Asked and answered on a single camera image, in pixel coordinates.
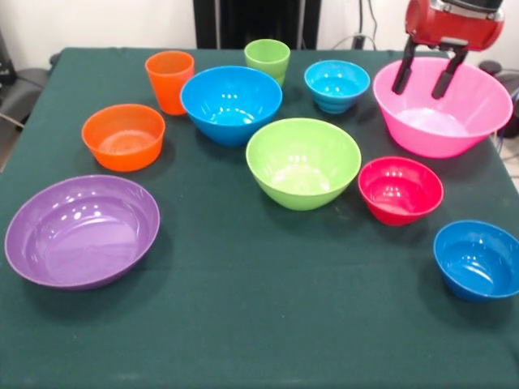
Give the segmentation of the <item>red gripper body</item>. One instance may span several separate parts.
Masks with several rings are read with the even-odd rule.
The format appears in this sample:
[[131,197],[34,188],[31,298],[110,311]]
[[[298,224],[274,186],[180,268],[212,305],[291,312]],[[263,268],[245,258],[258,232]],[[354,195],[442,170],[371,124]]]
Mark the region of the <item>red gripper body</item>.
[[495,43],[503,27],[501,1],[411,0],[405,13],[405,31],[416,45],[480,52]]

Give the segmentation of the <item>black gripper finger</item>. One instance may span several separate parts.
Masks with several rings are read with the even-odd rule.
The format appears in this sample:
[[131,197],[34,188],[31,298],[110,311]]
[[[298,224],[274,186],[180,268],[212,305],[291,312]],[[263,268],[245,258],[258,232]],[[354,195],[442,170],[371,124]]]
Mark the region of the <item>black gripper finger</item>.
[[415,51],[416,43],[412,38],[409,38],[405,45],[401,65],[392,85],[392,91],[397,95],[401,95],[405,91],[405,87],[411,75],[411,67],[415,57]]
[[438,78],[431,97],[435,100],[443,98],[453,77],[457,71],[457,68],[465,61],[467,52],[464,50],[456,49],[454,51],[454,57],[448,62],[446,68],[441,72]]

